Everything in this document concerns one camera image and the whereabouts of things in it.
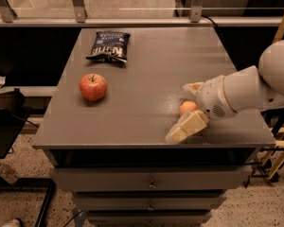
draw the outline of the red apple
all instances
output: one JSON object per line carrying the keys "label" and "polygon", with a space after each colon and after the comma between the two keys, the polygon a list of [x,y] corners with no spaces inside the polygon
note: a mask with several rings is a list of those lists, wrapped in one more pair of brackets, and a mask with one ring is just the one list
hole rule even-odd
{"label": "red apple", "polygon": [[89,101],[98,101],[105,96],[107,83],[103,76],[87,74],[80,80],[80,92]]}

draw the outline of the drawer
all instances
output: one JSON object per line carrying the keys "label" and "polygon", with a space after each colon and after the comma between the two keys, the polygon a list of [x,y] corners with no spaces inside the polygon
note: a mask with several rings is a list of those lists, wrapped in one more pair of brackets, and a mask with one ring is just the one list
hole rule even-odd
{"label": "drawer", "polygon": [[163,212],[107,212],[91,211],[87,214],[87,220],[95,225],[111,224],[202,224],[211,218],[207,211],[163,211]]}
{"label": "drawer", "polygon": [[210,193],[89,193],[73,194],[73,201],[84,210],[193,210],[218,208],[226,197]]}
{"label": "drawer", "polygon": [[64,191],[171,191],[229,189],[242,184],[250,166],[54,168],[50,177]]}

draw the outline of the bottle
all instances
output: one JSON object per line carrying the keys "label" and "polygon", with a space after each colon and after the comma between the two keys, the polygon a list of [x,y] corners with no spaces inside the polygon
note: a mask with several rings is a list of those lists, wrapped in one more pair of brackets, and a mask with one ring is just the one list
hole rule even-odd
{"label": "bottle", "polygon": [[16,170],[5,163],[0,163],[0,177],[11,185],[16,184],[19,179]]}

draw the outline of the gray tabletop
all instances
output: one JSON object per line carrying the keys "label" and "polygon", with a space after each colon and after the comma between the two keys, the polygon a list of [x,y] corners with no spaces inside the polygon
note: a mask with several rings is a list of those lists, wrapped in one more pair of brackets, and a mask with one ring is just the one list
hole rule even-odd
{"label": "gray tabletop", "polygon": [[[180,104],[191,99],[182,86],[236,71],[213,28],[117,29],[131,33],[124,65],[85,59],[98,30],[81,31],[34,138],[34,148],[242,147],[274,143],[257,110],[211,121],[203,136],[192,137],[190,144],[166,143],[166,134],[179,118]],[[101,74],[108,82],[106,96],[97,103],[87,102],[80,95],[80,78],[88,73]]]}

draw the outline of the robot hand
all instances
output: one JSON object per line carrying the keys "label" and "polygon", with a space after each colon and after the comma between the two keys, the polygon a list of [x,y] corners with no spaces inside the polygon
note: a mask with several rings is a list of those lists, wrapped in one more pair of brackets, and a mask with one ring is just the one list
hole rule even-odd
{"label": "robot hand", "polygon": [[284,41],[272,44],[261,55],[258,69],[250,66],[228,76],[186,84],[198,110],[183,114],[166,137],[180,143],[201,131],[210,120],[222,120],[251,108],[261,111],[284,108]]}

